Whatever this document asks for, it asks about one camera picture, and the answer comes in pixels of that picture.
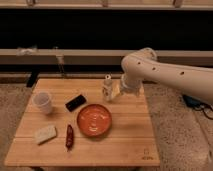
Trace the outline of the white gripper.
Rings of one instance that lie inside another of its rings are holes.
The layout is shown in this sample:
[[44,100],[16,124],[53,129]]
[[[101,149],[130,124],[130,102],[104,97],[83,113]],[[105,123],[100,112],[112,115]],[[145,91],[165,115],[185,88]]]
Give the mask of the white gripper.
[[105,81],[103,82],[102,92],[106,101],[112,101],[120,94],[119,85],[114,83],[111,78],[111,75],[107,74],[105,75]]

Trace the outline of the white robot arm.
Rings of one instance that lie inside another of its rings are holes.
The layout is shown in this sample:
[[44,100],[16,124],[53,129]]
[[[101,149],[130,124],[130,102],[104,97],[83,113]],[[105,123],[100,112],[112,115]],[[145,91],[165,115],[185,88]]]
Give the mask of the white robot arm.
[[117,87],[110,75],[103,81],[103,97],[112,101],[124,93],[140,94],[142,79],[148,79],[182,91],[188,96],[213,105],[213,69],[161,63],[152,48],[126,55],[121,61],[124,73]]

